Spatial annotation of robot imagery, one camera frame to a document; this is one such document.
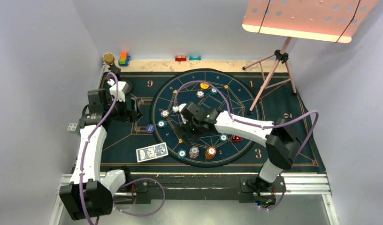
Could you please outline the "pink chips seat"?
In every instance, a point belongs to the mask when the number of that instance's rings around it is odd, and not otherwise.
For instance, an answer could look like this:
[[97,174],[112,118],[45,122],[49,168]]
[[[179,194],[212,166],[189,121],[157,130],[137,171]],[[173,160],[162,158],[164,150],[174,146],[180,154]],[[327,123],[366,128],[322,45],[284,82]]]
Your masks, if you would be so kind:
[[199,91],[196,92],[196,96],[197,96],[198,98],[203,98],[203,97],[205,96],[205,93],[204,93],[204,91],[199,90]]
[[162,110],[160,115],[163,118],[167,118],[169,116],[169,111],[168,110]]

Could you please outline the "purple small blind button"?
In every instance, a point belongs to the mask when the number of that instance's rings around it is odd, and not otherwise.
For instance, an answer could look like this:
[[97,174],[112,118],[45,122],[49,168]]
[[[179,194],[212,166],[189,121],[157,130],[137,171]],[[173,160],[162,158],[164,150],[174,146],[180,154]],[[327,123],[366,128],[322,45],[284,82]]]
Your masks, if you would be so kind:
[[153,133],[155,131],[155,125],[154,124],[148,124],[147,126],[146,126],[146,132],[148,133],[148,134],[151,134],[151,133]]

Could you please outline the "pink blue poker chip stack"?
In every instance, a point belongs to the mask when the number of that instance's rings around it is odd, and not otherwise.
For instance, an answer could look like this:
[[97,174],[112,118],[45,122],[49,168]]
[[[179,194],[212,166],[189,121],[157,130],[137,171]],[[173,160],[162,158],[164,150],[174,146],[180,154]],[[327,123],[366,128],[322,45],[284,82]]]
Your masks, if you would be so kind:
[[197,146],[192,146],[189,151],[190,158],[197,158],[199,156],[199,148]]

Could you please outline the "teal poker chip stack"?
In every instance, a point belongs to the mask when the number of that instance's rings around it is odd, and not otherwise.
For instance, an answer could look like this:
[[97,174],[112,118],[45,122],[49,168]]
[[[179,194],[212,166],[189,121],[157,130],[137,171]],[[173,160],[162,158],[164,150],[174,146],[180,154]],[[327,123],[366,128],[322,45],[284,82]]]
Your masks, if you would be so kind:
[[177,153],[177,157],[180,158],[180,159],[183,159],[183,158],[185,158],[186,156],[187,156],[187,152],[186,152],[186,150],[181,149],[181,150],[179,150],[178,153]]

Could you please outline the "red dealer button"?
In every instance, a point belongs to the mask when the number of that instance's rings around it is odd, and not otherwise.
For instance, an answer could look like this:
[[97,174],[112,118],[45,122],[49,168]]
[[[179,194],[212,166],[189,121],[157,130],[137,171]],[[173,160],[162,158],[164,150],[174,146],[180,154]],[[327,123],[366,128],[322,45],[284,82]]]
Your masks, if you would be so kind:
[[242,141],[243,141],[243,138],[240,137],[240,136],[237,136],[237,135],[232,135],[230,141],[231,141],[232,143],[242,142]]

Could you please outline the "orange poker chip stack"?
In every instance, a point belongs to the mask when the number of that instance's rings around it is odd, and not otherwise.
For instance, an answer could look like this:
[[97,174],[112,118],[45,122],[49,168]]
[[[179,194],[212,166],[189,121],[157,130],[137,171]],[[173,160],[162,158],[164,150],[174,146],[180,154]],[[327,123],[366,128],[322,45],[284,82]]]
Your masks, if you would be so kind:
[[207,148],[205,152],[205,158],[208,160],[213,159],[216,156],[217,150],[215,147],[209,147]]

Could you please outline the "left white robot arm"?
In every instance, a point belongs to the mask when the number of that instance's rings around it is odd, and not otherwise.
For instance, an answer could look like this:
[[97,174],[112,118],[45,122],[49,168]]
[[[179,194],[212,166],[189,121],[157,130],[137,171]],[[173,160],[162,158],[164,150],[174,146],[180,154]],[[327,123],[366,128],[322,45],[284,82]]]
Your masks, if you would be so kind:
[[143,115],[134,98],[131,109],[127,109],[126,96],[133,88],[129,81],[108,83],[108,90],[88,91],[88,104],[78,121],[80,147],[75,169],[69,184],[59,190],[59,197],[73,220],[109,215],[116,191],[126,192],[132,187],[126,166],[115,167],[100,178],[102,149],[110,123],[136,122]]

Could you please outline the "teal chips seat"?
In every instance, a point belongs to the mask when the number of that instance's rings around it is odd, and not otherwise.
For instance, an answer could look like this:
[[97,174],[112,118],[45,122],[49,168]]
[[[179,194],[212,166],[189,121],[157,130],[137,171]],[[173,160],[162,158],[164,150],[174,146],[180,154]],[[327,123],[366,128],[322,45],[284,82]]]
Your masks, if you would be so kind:
[[220,136],[219,136],[219,138],[220,138],[220,141],[221,142],[226,142],[226,141],[228,141],[228,136],[226,135],[226,134],[221,134]]
[[212,95],[218,95],[218,91],[216,89],[213,89],[213,88],[210,90],[210,93]]
[[160,121],[157,122],[157,126],[159,128],[165,128],[167,126],[167,122],[164,121],[164,120],[160,120]]

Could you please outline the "yellow big blind button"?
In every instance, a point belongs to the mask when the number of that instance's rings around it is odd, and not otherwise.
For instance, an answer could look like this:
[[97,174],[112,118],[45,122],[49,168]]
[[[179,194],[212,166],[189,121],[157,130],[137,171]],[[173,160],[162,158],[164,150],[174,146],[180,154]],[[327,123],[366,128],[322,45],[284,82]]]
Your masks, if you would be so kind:
[[203,89],[203,90],[206,90],[208,89],[210,86],[208,83],[205,83],[205,82],[201,82],[200,83],[200,88]]

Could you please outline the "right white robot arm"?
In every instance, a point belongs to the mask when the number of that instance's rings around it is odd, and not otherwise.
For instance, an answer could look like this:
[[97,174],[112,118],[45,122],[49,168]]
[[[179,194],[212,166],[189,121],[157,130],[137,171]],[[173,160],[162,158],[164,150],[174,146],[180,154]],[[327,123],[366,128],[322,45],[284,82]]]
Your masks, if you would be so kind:
[[180,116],[175,132],[186,144],[189,138],[216,133],[239,136],[265,147],[268,159],[256,178],[257,187],[263,191],[273,187],[279,174],[292,168],[302,146],[297,134],[283,120],[253,120],[215,107],[204,110],[193,102],[174,106],[173,112]]

